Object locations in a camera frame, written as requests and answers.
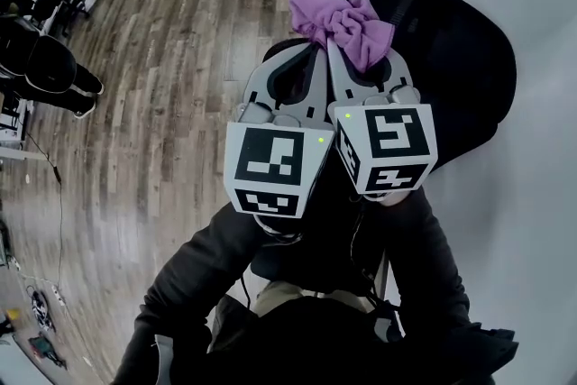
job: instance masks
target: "purple cloth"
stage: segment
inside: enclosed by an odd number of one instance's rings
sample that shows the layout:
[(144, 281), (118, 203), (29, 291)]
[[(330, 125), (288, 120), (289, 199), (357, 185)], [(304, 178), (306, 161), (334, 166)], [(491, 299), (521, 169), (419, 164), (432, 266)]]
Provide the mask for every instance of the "purple cloth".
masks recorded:
[(290, 0), (293, 29), (320, 43), (333, 35), (349, 60), (364, 73), (389, 51), (395, 26), (385, 23), (369, 0)]

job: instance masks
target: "black sleeve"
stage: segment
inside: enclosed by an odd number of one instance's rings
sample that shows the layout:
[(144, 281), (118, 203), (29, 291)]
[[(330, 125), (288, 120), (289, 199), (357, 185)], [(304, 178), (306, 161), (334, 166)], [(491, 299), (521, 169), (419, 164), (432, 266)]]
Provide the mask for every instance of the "black sleeve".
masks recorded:
[(469, 324), (469, 299), (443, 229), (423, 189), (396, 206), (371, 204), (364, 220), (385, 234), (385, 253), (401, 297), (407, 335)]
[[(267, 239), (252, 215), (239, 214), (229, 204), (183, 244), (144, 297), (113, 385), (156, 382), (156, 334), (174, 339), (175, 366), (179, 356), (190, 365), (195, 355), (205, 354), (211, 340), (206, 317)], [(179, 355), (181, 347), (187, 354)]]

